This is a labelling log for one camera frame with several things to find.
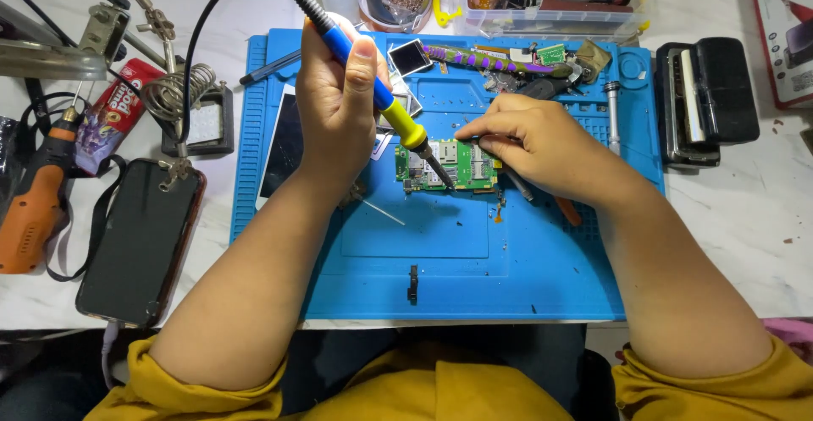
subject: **hand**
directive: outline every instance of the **hand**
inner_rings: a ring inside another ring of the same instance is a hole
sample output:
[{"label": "hand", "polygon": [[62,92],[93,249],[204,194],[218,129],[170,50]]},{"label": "hand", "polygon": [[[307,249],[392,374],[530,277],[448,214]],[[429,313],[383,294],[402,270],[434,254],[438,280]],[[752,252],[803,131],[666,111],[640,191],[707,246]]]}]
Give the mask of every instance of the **hand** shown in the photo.
[{"label": "hand", "polygon": [[387,62],[375,42],[356,32],[345,18],[332,17],[353,42],[353,49],[345,68],[324,44],[313,23],[305,20],[297,77],[305,148],[299,169],[309,177],[318,177],[318,187],[341,197],[367,165],[375,143],[372,94],[376,74],[391,86]]},{"label": "hand", "polygon": [[604,204],[618,184],[642,178],[557,102],[499,95],[485,115],[454,134],[474,136],[481,136],[480,147],[535,186],[594,207]]}]

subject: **yellow soldering iron grip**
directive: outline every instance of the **yellow soldering iron grip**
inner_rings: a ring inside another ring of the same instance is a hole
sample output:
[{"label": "yellow soldering iron grip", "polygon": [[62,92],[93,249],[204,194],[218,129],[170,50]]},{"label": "yellow soldering iron grip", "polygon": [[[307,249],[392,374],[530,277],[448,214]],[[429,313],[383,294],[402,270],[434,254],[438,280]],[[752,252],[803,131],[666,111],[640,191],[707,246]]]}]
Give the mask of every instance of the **yellow soldering iron grip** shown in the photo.
[{"label": "yellow soldering iron grip", "polygon": [[412,121],[409,113],[397,99],[393,100],[393,104],[389,108],[380,111],[381,116],[390,123],[395,129],[395,133],[401,137],[401,145],[406,149],[414,149],[426,139],[426,129]]}]

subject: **mustard yellow shirt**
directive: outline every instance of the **mustard yellow shirt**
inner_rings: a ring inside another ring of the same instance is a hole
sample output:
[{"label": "mustard yellow shirt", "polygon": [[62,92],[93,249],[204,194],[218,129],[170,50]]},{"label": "mustard yellow shirt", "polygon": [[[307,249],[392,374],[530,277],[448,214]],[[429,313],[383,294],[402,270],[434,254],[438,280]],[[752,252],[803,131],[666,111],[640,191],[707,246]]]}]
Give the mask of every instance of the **mustard yellow shirt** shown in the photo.
[{"label": "mustard yellow shirt", "polygon": [[[772,337],[765,363],[742,374],[677,379],[647,368],[632,350],[613,369],[616,404],[627,419],[813,419],[813,367]],[[279,379],[247,391],[216,391],[174,380],[147,353],[152,340],[130,345],[130,381],[114,388],[86,420],[161,421],[277,419]],[[386,353],[367,364],[339,395],[287,421],[321,419],[545,419],[572,421],[544,390],[506,366],[454,363],[432,344]]]}]

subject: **blue silicone repair mat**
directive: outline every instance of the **blue silicone repair mat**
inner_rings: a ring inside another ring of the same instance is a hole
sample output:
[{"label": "blue silicone repair mat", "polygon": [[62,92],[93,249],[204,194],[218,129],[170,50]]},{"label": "blue silicone repair mat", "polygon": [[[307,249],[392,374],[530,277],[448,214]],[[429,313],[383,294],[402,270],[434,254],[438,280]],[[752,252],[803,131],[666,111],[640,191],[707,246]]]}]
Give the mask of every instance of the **blue silicone repair mat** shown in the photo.
[{"label": "blue silicone repair mat", "polygon": [[[299,30],[271,30],[249,41],[246,72],[299,49]],[[424,44],[456,47],[527,47],[530,40],[483,39],[373,33],[379,49],[415,38]],[[540,47],[555,42],[540,42]],[[566,42],[576,50],[579,42]],[[600,45],[612,62],[596,83],[581,85],[586,96],[557,98],[602,143],[607,141],[607,99],[602,86],[621,81],[619,130],[627,162],[661,192],[664,175],[650,52],[643,48]],[[299,62],[246,88],[243,105],[232,239],[254,216],[274,119],[284,84],[294,84]],[[452,138],[453,123],[483,114],[496,96],[483,88],[473,69],[438,66],[406,78],[420,99],[417,120],[431,138]],[[362,173],[366,198],[402,219],[400,226],[369,206],[353,203],[336,211],[316,264],[306,300],[307,319],[624,319],[624,308],[598,234],[595,212],[576,204],[584,223],[571,227],[553,198],[534,190],[527,202],[501,176],[506,206],[495,223],[497,198],[471,192],[413,192],[395,181],[394,148]],[[285,231],[280,225],[279,231]],[[410,266],[418,266],[418,300],[407,300]]]}]

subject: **black smartphone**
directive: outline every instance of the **black smartphone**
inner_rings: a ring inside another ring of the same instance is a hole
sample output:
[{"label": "black smartphone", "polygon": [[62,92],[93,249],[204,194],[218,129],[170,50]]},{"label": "black smartphone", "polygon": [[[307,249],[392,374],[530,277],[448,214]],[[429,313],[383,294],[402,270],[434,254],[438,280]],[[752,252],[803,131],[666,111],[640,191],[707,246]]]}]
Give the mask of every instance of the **black smartphone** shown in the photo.
[{"label": "black smartphone", "polygon": [[161,191],[167,175],[148,159],[127,166],[76,295],[80,313],[131,327],[160,319],[206,189],[206,177],[195,170]]}]

